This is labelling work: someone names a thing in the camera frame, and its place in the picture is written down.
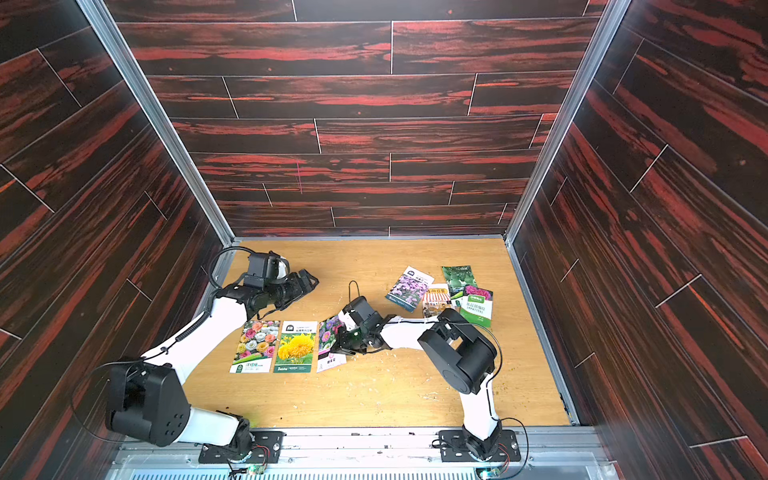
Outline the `pink aster seed packet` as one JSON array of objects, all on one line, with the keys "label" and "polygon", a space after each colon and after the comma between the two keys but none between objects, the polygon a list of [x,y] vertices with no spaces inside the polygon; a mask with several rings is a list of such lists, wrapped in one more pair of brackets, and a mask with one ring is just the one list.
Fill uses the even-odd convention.
[{"label": "pink aster seed packet", "polygon": [[346,363],[344,354],[332,353],[331,349],[336,341],[336,334],[344,323],[337,317],[331,317],[319,324],[318,330],[318,360],[317,372],[324,372],[339,367]]}]

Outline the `purple flower seed packet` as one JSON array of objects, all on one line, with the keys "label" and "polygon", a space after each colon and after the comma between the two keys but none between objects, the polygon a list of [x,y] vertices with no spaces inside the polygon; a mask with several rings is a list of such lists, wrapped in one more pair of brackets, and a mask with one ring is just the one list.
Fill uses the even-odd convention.
[{"label": "purple flower seed packet", "polygon": [[408,266],[385,298],[413,312],[433,282],[432,276]]}]

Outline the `yellow marigold seed packet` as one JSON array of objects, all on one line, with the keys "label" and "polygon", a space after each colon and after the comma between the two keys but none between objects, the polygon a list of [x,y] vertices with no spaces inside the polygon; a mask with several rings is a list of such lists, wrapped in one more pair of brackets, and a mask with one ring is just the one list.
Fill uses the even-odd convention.
[{"label": "yellow marigold seed packet", "polygon": [[315,359],[317,323],[286,321],[275,354],[274,373],[310,373]]}]

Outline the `multicolour flower seed packet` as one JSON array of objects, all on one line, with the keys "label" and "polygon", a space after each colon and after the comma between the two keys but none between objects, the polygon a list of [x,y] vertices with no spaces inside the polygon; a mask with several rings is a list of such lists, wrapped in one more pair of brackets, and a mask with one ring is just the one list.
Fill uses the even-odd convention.
[{"label": "multicolour flower seed packet", "polygon": [[230,372],[232,374],[270,373],[277,352],[279,334],[279,321],[247,321],[240,334]]}]

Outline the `pink striped shop seed packet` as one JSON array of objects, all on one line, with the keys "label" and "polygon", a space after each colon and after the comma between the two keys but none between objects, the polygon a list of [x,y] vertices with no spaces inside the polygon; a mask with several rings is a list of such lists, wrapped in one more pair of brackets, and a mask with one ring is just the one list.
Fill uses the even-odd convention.
[{"label": "pink striped shop seed packet", "polygon": [[423,296],[422,311],[425,318],[437,316],[445,309],[461,311],[460,305],[451,298],[447,284],[432,284]]}]

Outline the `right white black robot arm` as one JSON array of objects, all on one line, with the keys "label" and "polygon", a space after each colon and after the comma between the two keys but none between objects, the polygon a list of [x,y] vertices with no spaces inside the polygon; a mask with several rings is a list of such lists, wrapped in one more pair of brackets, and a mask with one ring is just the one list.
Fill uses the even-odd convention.
[{"label": "right white black robot arm", "polygon": [[501,435],[492,382],[500,348],[452,308],[422,319],[382,316],[359,296],[343,307],[333,353],[367,355],[397,349],[424,352],[443,379],[460,395],[466,448],[486,460]]}]

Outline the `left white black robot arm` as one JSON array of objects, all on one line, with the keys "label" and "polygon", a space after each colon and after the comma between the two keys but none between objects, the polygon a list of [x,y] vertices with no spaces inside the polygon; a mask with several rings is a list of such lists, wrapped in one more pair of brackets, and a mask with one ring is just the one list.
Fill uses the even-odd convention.
[{"label": "left white black robot arm", "polygon": [[259,288],[236,283],[214,290],[204,312],[136,360],[111,367],[105,412],[108,430],[165,447],[198,443],[243,458],[255,447],[249,421],[191,406],[183,385],[230,333],[272,304],[277,311],[312,292],[319,280],[305,270]]}]

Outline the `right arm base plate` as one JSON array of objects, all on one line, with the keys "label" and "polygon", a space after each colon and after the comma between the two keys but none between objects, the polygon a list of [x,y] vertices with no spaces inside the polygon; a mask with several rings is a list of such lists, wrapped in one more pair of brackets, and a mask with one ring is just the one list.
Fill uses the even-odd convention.
[{"label": "right arm base plate", "polygon": [[515,432],[502,428],[484,440],[465,428],[440,430],[431,446],[439,450],[442,462],[519,462],[522,459]]}]

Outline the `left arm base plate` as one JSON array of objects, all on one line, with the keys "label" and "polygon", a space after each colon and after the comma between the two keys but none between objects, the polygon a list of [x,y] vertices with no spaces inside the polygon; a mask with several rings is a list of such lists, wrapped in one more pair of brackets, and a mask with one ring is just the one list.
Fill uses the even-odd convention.
[{"label": "left arm base plate", "polygon": [[279,461],[285,433],[252,429],[238,433],[226,446],[204,444],[198,462],[203,465],[274,464]]}]

